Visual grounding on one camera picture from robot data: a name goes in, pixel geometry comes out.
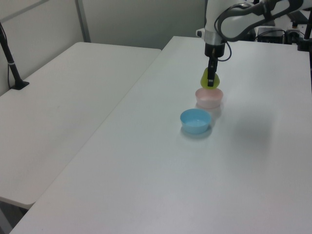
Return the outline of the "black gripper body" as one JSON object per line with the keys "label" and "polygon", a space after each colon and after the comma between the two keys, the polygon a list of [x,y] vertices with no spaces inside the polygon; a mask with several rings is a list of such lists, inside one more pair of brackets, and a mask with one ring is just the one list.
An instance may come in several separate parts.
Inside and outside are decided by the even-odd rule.
{"label": "black gripper body", "polygon": [[218,59],[224,55],[225,44],[210,45],[205,44],[205,55],[210,59]]}

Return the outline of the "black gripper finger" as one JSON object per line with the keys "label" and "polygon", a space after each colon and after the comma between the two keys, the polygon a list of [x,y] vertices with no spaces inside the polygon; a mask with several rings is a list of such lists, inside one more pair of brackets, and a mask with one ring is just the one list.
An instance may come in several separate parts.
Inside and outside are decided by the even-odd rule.
{"label": "black gripper finger", "polygon": [[218,79],[218,76],[216,74],[217,63],[218,63],[217,59],[209,58],[208,74],[207,74],[208,88],[216,88],[219,85],[219,79]]}

